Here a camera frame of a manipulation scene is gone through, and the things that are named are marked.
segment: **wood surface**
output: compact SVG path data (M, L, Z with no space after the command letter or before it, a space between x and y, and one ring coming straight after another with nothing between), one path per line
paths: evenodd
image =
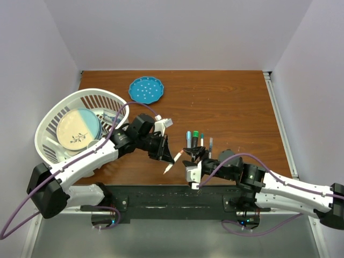
M166 131L172 156L186 147L187 131L199 131L205 135L206 147L213 137L213 158L226 149L252 153L273 171L291 177L261 71L85 71L79 89L104 89L128 102L129 85L142 76L154 76L164 85L164 95L150 107L163 118L173 120L173 126ZM130 121L141 113L150 111L131 105ZM96 170L94 176L82 178L78 184L186 184L182 160L189 157L183 154L163 175L167 163L151 160L137 149ZM248 158L244 161L256 163ZM209 182L231 183L219 178Z

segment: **marker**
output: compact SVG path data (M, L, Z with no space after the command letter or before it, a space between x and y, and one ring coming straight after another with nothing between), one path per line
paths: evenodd
M177 160L180 158L180 156L183 154L183 150L181 150L180 152L178 152L178 154L174 157L174 163L177 162ZM163 172L163 174L165 174L167 171L169 171L171 169L171 167L173 166L173 164L168 164L167 168L165 169L165 171Z
M204 134L203 133L200 134L200 145L204 146Z
M194 131L192 135L191 148L196 148L198 144L198 131Z
M209 140L209 159L211 159L211 151L213 149L213 138L210 137L210 140Z
M187 131L187 148L191 148L191 132Z

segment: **white enclosure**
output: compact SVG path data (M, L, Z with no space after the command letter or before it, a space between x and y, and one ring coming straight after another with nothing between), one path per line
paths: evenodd
M342 0L3 1L0 227L40 162L38 124L77 90L81 70L273 71L300 179L344 184L343 13ZM15 223L32 212L29 203ZM0 257L20 257L27 229L0 241ZM342 257L344 232L323 230Z
M41 162L33 141L38 124L77 89L77 78L78 70L44 2L1 1L1 228L25 197L32 168ZM32 213L29 202L15 223ZM20 257L28 225L0 241L0 257Z
M272 70L311 0L45 2L83 70Z

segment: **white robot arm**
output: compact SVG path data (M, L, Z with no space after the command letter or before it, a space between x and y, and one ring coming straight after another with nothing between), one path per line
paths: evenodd
M112 197L104 184L87 186L73 186L73 184L90 171L131 153L136 148L147 151L151 159L174 164L168 149L168 139L164 134L166 128L173 124L172 120L161 117L155 119L157 121L146 114L141 114L133 123L127 125L126 129L114 129L108 141L103 138L87 150L49 168L43 163L37 165L28 184L28 194L47 177L61 171L31 197L42 216L51 218L67 207L110 206Z
M220 160L214 160L208 158L204 147L185 148L184 151L199 158L198 163L183 161L186 180L192 189L198 190L210 179L201 183L204 175L224 178L235 181L242 190L240 198L231 200L240 210L289 210L319 218L325 226L344 230L344 186L341 184L330 187L308 184L244 163L240 156L253 157L251 154L226 150L220 154Z

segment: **blue plate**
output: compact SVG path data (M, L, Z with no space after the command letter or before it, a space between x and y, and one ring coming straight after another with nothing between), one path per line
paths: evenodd
M129 95L133 101L151 104L163 95L163 85L157 78L141 77L130 84Z

